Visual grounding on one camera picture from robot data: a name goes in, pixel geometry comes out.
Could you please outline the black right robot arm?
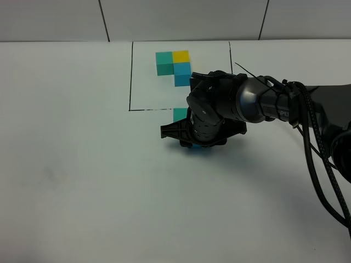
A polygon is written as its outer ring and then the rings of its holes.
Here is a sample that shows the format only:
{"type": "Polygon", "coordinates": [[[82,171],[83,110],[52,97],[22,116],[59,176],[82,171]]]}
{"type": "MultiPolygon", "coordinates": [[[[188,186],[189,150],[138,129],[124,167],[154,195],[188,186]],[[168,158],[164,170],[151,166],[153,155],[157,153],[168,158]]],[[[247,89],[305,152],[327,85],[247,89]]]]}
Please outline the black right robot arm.
{"type": "MultiPolygon", "coordinates": [[[[308,86],[307,93],[326,155],[349,180],[350,85],[308,86]]],[[[302,124],[302,99],[296,82],[223,71],[193,73],[186,117],[163,125],[161,136],[177,139],[184,147],[212,147],[244,134],[247,123],[278,119],[296,127],[302,124]]]]}

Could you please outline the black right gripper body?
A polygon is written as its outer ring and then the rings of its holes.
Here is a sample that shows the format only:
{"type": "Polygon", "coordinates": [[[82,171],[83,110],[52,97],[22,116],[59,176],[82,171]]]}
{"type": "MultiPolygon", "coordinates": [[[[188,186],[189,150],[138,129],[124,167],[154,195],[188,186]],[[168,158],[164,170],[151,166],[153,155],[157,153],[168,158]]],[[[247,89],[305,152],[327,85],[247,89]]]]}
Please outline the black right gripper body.
{"type": "Polygon", "coordinates": [[[228,138],[246,133],[246,123],[222,119],[216,124],[203,122],[190,116],[174,123],[161,126],[161,138],[173,138],[183,147],[207,148],[225,145],[228,138]]]}

